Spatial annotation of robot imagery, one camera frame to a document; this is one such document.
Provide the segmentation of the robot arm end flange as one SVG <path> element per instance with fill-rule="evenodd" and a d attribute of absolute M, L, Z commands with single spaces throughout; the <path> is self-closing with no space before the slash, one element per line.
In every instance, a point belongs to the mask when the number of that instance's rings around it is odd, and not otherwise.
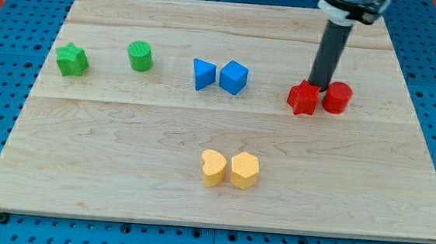
<path fill-rule="evenodd" d="M 338 26 L 353 26 L 355 23 L 371 25 L 380 19 L 391 0 L 318 0 L 330 22 Z"/>

